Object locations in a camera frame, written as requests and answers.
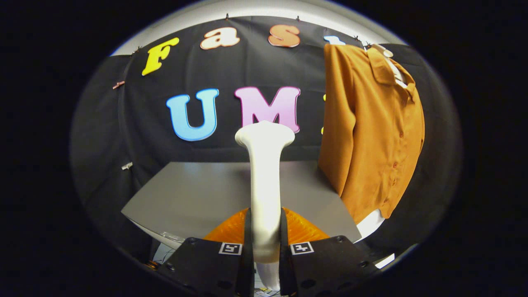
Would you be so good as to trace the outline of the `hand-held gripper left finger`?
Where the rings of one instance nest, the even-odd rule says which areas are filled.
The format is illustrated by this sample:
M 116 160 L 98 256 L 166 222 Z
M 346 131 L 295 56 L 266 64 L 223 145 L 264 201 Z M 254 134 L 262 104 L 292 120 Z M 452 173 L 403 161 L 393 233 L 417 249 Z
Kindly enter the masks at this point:
M 243 243 L 190 237 L 159 266 L 157 274 L 180 297 L 253 297 L 252 212 L 243 220 Z

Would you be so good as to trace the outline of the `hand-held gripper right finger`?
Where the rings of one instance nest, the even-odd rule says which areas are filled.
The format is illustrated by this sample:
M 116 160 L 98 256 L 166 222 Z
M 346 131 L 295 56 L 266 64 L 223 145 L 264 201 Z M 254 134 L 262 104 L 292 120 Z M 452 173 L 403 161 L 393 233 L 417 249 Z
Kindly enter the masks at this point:
M 285 208 L 280 224 L 280 294 L 285 297 L 345 297 L 379 269 L 346 236 L 289 244 Z

